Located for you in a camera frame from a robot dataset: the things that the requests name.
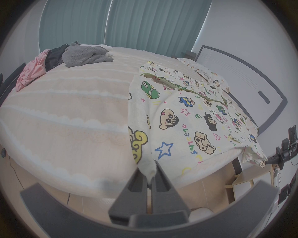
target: white wall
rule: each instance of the white wall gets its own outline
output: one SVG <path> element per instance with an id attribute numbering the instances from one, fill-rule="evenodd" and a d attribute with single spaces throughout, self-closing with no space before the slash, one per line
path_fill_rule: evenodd
<path id="1" fill-rule="evenodd" d="M 281 141 L 288 138 L 288 129 L 298 126 L 298 53 L 287 32 L 259 0 L 213 0 L 192 51 L 198 53 L 202 45 L 250 63 L 288 99 L 281 115 L 257 138 L 267 156 L 274 154 Z M 286 162 L 280 187 L 290 183 L 297 168 Z"/>
<path id="2" fill-rule="evenodd" d="M 39 52 L 39 23 L 47 0 L 38 0 L 9 32 L 0 48 L 0 73 L 4 80 L 21 64 L 33 60 Z"/>

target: curtain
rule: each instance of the curtain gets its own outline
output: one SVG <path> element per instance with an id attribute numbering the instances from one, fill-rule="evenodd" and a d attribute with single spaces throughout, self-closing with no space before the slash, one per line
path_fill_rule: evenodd
<path id="1" fill-rule="evenodd" d="M 103 44 L 111 0 L 48 0 L 39 27 L 39 48 L 53 49 L 76 40 Z"/>
<path id="2" fill-rule="evenodd" d="M 182 57 L 191 51 L 211 0 L 113 0 L 105 44 Z"/>

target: pink fabric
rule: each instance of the pink fabric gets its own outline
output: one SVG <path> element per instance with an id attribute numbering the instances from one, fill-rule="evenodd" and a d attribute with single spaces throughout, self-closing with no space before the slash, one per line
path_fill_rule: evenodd
<path id="1" fill-rule="evenodd" d="M 15 89 L 16 91 L 20 91 L 23 87 L 27 86 L 31 81 L 36 79 L 39 76 L 42 76 L 46 73 L 46 66 L 44 61 L 46 60 L 46 56 L 50 49 L 46 49 L 41 52 L 34 60 L 30 61 L 21 72 Z"/>

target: gray clothing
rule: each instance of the gray clothing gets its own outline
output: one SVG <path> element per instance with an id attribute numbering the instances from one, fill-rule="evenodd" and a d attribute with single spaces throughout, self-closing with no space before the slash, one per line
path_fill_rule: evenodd
<path id="1" fill-rule="evenodd" d="M 112 57 L 105 56 L 106 49 L 101 46 L 70 45 L 62 54 L 62 60 L 67 67 L 82 66 L 100 62 L 112 62 Z"/>

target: mattress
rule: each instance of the mattress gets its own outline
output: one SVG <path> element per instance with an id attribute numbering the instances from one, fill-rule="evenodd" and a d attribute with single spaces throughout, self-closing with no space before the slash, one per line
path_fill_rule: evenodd
<path id="1" fill-rule="evenodd" d="M 118 47 L 113 55 L 113 62 L 61 64 L 20 92 L 13 89 L 0 107 L 2 146 L 21 167 L 62 191 L 115 198 L 137 168 L 127 129 L 128 89 L 142 64 L 152 60 L 199 77 L 174 58 Z M 248 127 L 256 136 L 255 125 Z M 186 186 L 240 153 L 233 149 L 168 176 L 176 188 Z"/>

